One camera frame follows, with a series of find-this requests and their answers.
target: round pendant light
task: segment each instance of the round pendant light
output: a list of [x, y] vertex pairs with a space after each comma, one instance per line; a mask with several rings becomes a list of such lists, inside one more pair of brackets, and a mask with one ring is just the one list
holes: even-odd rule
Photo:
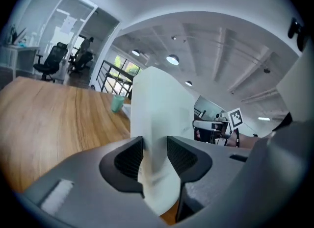
[[185, 83], [186, 83], [187, 86], [192, 87], [192, 82], [191, 81], [186, 81]]
[[139, 50], [132, 50], [132, 54], [139, 56]]
[[179, 64], [179, 58], [175, 54], [171, 54], [167, 56], [167, 61], [170, 62], [173, 65], [178, 65]]

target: office chair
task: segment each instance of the office chair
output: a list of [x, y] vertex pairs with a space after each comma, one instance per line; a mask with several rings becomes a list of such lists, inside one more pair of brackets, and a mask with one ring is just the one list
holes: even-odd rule
[[44, 64], [40, 64], [42, 55], [37, 55], [39, 57], [38, 63], [34, 64], [33, 67], [37, 71], [43, 73], [41, 78], [43, 81], [52, 81], [55, 83], [55, 79], [53, 79], [51, 75], [55, 74], [59, 70], [59, 64], [62, 58], [68, 52], [66, 47], [67, 45], [61, 42], [59, 42], [56, 46], [53, 46]]
[[93, 53], [86, 52], [85, 54], [83, 54], [78, 61], [75, 61], [72, 63], [73, 69], [68, 69], [68, 73], [69, 71], [71, 71], [69, 76], [71, 76], [72, 73], [77, 73], [79, 77], [81, 77], [81, 75], [83, 75], [81, 70], [83, 70], [86, 64], [92, 59], [93, 59]]

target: office room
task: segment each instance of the office room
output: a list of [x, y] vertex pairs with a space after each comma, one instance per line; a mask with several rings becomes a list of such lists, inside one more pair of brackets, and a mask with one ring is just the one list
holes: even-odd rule
[[78, 228], [303, 218], [295, 207], [312, 171], [314, 49], [297, 4], [8, 1], [7, 211]]

